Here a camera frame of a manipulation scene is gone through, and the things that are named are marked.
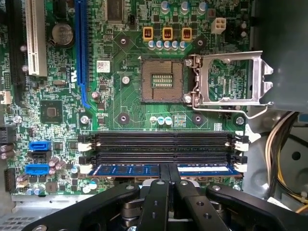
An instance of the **pci slot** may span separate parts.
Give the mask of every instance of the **pci slot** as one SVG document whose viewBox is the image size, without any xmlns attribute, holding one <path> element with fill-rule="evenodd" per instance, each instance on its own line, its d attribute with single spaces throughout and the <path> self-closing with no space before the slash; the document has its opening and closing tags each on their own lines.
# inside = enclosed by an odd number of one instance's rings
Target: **pci slot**
<svg viewBox="0 0 308 231">
<path fill-rule="evenodd" d="M 87 101 L 88 81 L 88 16 L 87 0 L 75 0 L 75 34 L 77 83 L 80 86 L 81 101 L 84 107 L 90 108 Z"/>
<path fill-rule="evenodd" d="M 45 5 L 42 0 L 26 0 L 26 34 L 29 75 L 47 76 Z"/>
<path fill-rule="evenodd" d="M 13 98 L 18 106 L 24 107 L 22 104 L 22 93 L 26 87 L 26 78 L 22 71 L 22 66 L 25 64 L 25 59 L 24 54 L 20 52 L 20 46 L 24 44 L 22 1 L 6 0 L 5 7 Z"/>
</svg>

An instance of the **blue pcie slot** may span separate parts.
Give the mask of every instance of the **blue pcie slot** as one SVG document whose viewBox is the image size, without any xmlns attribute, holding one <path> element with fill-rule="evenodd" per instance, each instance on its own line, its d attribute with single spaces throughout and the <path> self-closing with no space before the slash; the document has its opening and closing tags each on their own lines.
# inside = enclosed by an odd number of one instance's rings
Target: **blue pcie slot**
<svg viewBox="0 0 308 231">
<path fill-rule="evenodd" d="M 77 83 L 80 86 L 81 101 L 84 107 L 90 108 L 87 101 L 88 75 L 88 16 L 87 0 L 75 0 L 75 33 Z"/>
</svg>

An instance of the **capacitor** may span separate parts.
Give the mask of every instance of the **capacitor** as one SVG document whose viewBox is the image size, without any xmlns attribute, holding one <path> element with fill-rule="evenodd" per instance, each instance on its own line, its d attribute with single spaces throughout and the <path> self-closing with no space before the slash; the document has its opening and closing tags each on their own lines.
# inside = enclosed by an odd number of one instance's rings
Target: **capacitor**
<svg viewBox="0 0 308 231">
<path fill-rule="evenodd" d="M 171 42 L 170 42 L 170 41 L 165 41 L 165 42 L 164 42 L 164 48 L 165 48 L 166 50 L 169 50 L 169 49 L 171 48 Z"/>
<path fill-rule="evenodd" d="M 247 33 L 246 33 L 245 31 L 243 31 L 243 32 L 241 33 L 242 38 L 245 38 L 246 35 L 247 35 Z"/>
<path fill-rule="evenodd" d="M 80 170 L 80 166 L 79 166 L 79 165 L 74 165 L 74 166 L 72 167 L 72 169 L 71 169 L 71 172 L 72 172 L 73 174 L 76 174 L 76 173 L 79 172 L 79 170 Z"/>
<path fill-rule="evenodd" d="M 186 42 L 185 41 L 181 41 L 180 42 L 180 49 L 184 50 L 186 48 Z"/>
<path fill-rule="evenodd" d="M 205 14 L 205 11 L 206 11 L 206 8 L 207 8 L 207 4 L 206 4 L 206 2 L 201 2 L 201 3 L 199 3 L 199 7 L 198 7 L 198 14 L 200 14 L 200 15 L 203 15 L 203 14 Z"/>
<path fill-rule="evenodd" d="M 186 2 L 186 1 L 182 2 L 180 11 L 181 11 L 182 14 L 187 14 L 188 13 L 188 11 L 189 11 L 189 4 L 188 4 L 188 2 Z"/>
<path fill-rule="evenodd" d="M 167 116 L 167 117 L 165 118 L 165 124 L 167 124 L 168 126 L 170 126 L 170 125 L 172 124 L 172 118 L 169 117 L 169 116 Z"/>
<path fill-rule="evenodd" d="M 122 78 L 122 83 L 123 83 L 123 84 L 128 84 L 129 81 L 130 81 L 130 79 L 129 79 L 128 76 L 124 76 L 124 77 Z"/>
<path fill-rule="evenodd" d="M 149 47 L 150 50 L 155 49 L 155 43 L 154 43 L 153 40 L 151 40 L 151 41 L 148 42 L 148 47 Z"/>
<path fill-rule="evenodd" d="M 246 29 L 246 28 L 247 28 L 247 23 L 246 23 L 246 22 L 243 22 L 243 23 L 241 24 L 241 28 L 242 28 L 242 29 Z"/>
<path fill-rule="evenodd" d="M 177 50 L 179 48 L 178 41 L 173 41 L 171 46 L 172 46 L 172 49 Z"/>
<path fill-rule="evenodd" d="M 10 151 L 8 151 L 6 153 L 1 153 L 0 159 L 6 160 L 7 158 L 12 158 L 12 157 L 15 156 L 15 153 L 16 152 L 14 150 L 10 150 Z"/>
<path fill-rule="evenodd" d="M 168 3 L 168 1 L 162 1 L 162 3 L 160 4 L 161 8 L 160 11 L 164 14 L 169 13 L 170 11 L 170 5 Z"/>
<path fill-rule="evenodd" d="M 48 162 L 49 167 L 55 167 L 56 164 L 60 161 L 60 158 L 57 156 L 54 156 L 51 158 L 51 160 Z"/>
<path fill-rule="evenodd" d="M 5 145 L 2 145 L 2 146 L 0 147 L 0 151 L 1 151 L 2 153 L 5 153 L 5 152 L 8 152 L 8 151 L 14 149 L 14 147 L 15 147 L 15 144 L 13 144 L 13 143 L 11 143 L 11 144 L 5 144 Z"/>
<path fill-rule="evenodd" d="M 156 48 L 161 50 L 163 48 L 163 42 L 161 40 L 156 42 Z"/>
<path fill-rule="evenodd" d="M 29 189 L 27 189 L 26 191 L 26 195 L 33 195 L 34 194 L 34 191 L 35 191 L 36 187 L 31 187 Z"/>
<path fill-rule="evenodd" d="M 89 184 L 89 187 L 91 190 L 97 189 L 98 184 L 100 183 L 100 180 L 97 178 L 92 178 Z"/>
<path fill-rule="evenodd" d="M 155 116 L 150 117 L 151 124 L 155 124 L 157 122 L 157 118 Z"/>
<path fill-rule="evenodd" d="M 34 195 L 40 195 L 45 191 L 46 187 L 45 185 L 40 185 L 34 190 Z"/>
<path fill-rule="evenodd" d="M 91 94 L 92 99 L 98 100 L 100 98 L 101 94 L 98 91 L 94 91 Z"/>
<path fill-rule="evenodd" d="M 163 125 L 165 123 L 165 118 L 163 118 L 162 116 L 158 117 L 157 118 L 157 123 L 159 125 Z"/>
<path fill-rule="evenodd" d="M 27 180 L 28 178 L 29 178 L 29 175 L 26 173 L 23 173 L 16 178 L 16 181 L 23 182 L 24 180 Z"/>
<path fill-rule="evenodd" d="M 89 185 L 86 185 L 85 187 L 82 188 L 83 193 L 89 193 L 91 192 L 91 188 Z"/>
<path fill-rule="evenodd" d="M 56 174 L 56 169 L 54 169 L 53 167 L 49 169 L 48 171 L 49 175 L 54 175 Z"/>
<path fill-rule="evenodd" d="M 66 167 L 66 160 L 61 160 L 57 165 L 56 165 L 56 170 L 61 170 Z"/>
</svg>

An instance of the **black connector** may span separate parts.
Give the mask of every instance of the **black connector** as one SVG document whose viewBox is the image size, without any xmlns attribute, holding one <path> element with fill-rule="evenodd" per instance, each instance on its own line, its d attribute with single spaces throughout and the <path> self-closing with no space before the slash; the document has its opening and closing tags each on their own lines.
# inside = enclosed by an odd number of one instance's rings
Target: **black connector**
<svg viewBox="0 0 308 231">
<path fill-rule="evenodd" d="M 28 157 L 31 159 L 50 159 L 51 158 L 51 151 L 29 151 Z"/>
<path fill-rule="evenodd" d="M 7 168 L 4 170 L 4 188 L 6 192 L 14 192 L 16 189 L 15 169 Z"/>
<path fill-rule="evenodd" d="M 0 143 L 14 143 L 17 140 L 16 126 L 2 125 L 0 126 Z"/>
</svg>

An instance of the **memory chip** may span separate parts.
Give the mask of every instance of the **memory chip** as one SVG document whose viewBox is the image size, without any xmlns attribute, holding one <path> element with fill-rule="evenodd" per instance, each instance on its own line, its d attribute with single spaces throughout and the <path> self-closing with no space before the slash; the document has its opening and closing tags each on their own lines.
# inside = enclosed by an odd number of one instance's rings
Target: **memory chip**
<svg viewBox="0 0 308 231">
<path fill-rule="evenodd" d="M 123 0 L 107 0 L 106 18 L 110 24 L 122 24 L 123 21 Z"/>
</svg>

